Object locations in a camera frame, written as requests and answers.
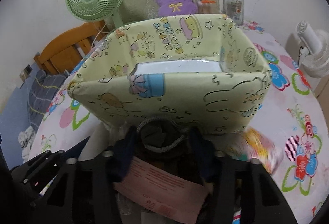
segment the yellow bow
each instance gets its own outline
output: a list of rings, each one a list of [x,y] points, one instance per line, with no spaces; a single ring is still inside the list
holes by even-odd
[[[172,12],[175,12],[176,10],[180,11],[179,6],[182,6],[182,5],[183,5],[182,3],[170,4],[169,7],[174,8],[174,10]]]

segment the silver bolt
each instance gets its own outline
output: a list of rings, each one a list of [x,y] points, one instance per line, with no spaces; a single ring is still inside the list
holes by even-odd
[[[104,157],[112,157],[113,156],[113,151],[111,151],[111,150],[103,151],[102,155]]]
[[[254,165],[259,165],[261,164],[261,161],[258,160],[257,158],[251,158],[250,162]]]
[[[215,152],[215,155],[216,155],[217,157],[225,157],[225,153],[222,152],[221,150],[216,151],[216,152]]]
[[[76,162],[77,162],[77,159],[76,159],[76,158],[68,158],[68,159],[66,160],[66,163],[67,163],[68,165],[74,165]]]

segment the white wall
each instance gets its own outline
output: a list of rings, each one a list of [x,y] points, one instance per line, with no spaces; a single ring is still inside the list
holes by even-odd
[[[263,24],[282,46],[294,44],[296,24],[306,19],[314,29],[329,31],[325,0],[245,0],[247,18]],[[20,71],[33,62],[57,35],[82,22],[67,11],[64,0],[0,2],[0,108],[15,87]]]

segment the brown wooden furniture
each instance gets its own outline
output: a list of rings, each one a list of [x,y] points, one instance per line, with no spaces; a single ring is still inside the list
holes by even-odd
[[[65,70],[71,72],[82,60],[76,45],[81,47],[84,54],[87,54],[92,46],[91,36],[95,37],[104,24],[104,21],[89,22],[60,34],[45,47],[41,54],[35,55],[35,62],[48,74],[59,74]],[[97,40],[99,41],[104,36],[106,34],[101,32]]]

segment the cartoon patterned box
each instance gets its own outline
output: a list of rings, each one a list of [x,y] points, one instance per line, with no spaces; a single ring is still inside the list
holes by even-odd
[[[223,72],[134,74],[138,63],[183,59],[217,61]],[[111,125],[165,115],[228,133],[247,126],[270,83],[267,62],[230,18],[199,14],[120,27],[81,66],[68,92]]]

